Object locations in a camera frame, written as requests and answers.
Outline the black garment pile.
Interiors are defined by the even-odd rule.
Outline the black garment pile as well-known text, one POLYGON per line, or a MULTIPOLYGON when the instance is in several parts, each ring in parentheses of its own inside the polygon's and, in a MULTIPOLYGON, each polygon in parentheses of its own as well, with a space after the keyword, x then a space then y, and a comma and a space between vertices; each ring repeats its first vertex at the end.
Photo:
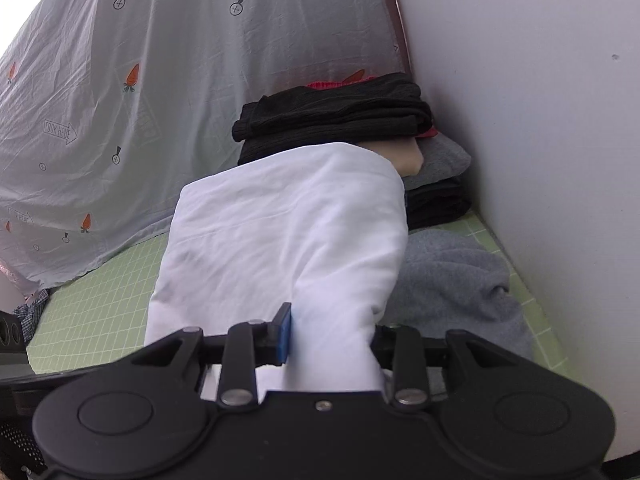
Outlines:
POLYGON ((434 117, 403 73, 335 88, 299 86, 242 107, 232 126, 239 165, 309 145, 430 138, 434 117))
POLYGON ((410 231, 440 226, 463 217, 472 200, 459 178, 450 178, 405 192, 410 231))

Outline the black garment pile top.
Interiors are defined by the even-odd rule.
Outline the black garment pile top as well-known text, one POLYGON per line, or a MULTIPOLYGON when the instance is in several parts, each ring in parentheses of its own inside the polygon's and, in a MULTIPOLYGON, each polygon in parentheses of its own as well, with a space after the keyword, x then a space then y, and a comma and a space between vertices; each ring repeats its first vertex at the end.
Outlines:
POLYGON ((239 165, 309 145, 430 138, 434 117, 403 73, 335 88, 299 86, 242 107, 232 126, 239 165))

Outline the green grid cutting mat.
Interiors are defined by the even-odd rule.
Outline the green grid cutting mat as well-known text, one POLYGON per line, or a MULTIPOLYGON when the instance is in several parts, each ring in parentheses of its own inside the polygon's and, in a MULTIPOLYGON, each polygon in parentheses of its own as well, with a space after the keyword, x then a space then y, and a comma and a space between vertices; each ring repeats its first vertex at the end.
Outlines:
MULTIPOLYGON (((454 222, 420 231, 446 230, 474 240, 503 258, 510 270, 510 294, 521 304, 533 335, 535 362, 574 378, 570 359, 541 304, 503 252, 494 233, 473 211, 454 222)), ((146 309, 160 270, 168 233, 123 250, 96 270, 52 290, 27 347, 36 373, 73 370, 114 361, 142 346, 146 309)))

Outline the blue plaid shirt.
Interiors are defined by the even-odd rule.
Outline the blue plaid shirt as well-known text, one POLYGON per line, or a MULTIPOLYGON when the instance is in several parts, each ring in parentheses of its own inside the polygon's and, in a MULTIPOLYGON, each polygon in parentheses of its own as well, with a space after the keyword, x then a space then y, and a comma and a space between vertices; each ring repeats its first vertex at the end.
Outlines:
POLYGON ((26 346, 30 344, 35 336, 50 297, 51 294, 47 289, 41 289, 39 292, 30 295, 24 304, 21 304, 13 311, 13 314, 20 320, 26 346))

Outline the black garment pile bottom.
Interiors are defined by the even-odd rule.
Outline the black garment pile bottom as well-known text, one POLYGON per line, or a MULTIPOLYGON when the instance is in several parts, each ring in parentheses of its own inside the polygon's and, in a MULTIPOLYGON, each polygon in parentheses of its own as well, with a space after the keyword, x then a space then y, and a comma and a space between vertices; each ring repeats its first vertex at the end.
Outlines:
POLYGON ((440 226, 463 217, 472 200, 459 178, 450 178, 405 192, 410 231, 440 226))

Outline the grey garment on pile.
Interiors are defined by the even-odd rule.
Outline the grey garment on pile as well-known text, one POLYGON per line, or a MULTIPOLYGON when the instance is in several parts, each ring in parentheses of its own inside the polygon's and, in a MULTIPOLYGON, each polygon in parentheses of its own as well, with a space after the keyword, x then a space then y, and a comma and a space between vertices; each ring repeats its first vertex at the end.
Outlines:
POLYGON ((441 132, 418 139, 418 147, 423 155, 423 165, 415 176, 404 177, 407 191, 460 177, 471 166, 471 155, 441 132))

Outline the loose folded grey garment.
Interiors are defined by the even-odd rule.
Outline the loose folded grey garment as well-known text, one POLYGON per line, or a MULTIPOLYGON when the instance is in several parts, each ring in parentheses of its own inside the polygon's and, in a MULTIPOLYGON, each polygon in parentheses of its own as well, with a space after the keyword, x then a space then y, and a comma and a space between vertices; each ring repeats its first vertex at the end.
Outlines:
POLYGON ((380 323, 411 326, 436 339, 448 330, 467 330, 530 360, 533 336, 509 288, 503 258, 472 238, 445 230, 412 232, 380 323))

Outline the white shirt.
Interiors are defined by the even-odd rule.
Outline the white shirt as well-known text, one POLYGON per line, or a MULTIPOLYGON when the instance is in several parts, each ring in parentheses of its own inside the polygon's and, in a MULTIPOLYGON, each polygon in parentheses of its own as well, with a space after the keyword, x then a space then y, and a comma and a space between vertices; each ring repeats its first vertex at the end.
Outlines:
POLYGON ((358 146, 305 146, 194 181, 179 196, 144 339, 186 326, 223 334, 292 315, 281 367, 260 392, 378 391, 370 342, 404 260, 404 184, 358 146))

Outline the beige garment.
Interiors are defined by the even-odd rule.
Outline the beige garment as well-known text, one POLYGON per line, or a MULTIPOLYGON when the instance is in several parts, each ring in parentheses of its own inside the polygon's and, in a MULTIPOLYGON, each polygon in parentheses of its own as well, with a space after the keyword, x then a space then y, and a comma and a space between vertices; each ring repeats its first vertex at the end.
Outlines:
POLYGON ((361 142, 359 146, 386 158, 403 178, 416 176, 424 164, 418 142, 413 138, 361 142))

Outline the grey carrot print storage bag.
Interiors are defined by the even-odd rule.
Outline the grey carrot print storage bag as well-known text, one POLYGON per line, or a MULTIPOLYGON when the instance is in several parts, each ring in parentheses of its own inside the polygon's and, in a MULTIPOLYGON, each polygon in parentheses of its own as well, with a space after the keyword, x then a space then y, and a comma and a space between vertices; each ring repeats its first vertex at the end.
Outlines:
POLYGON ((1 0, 1 269, 63 285, 167 230, 266 94, 408 64, 396 0, 1 0))

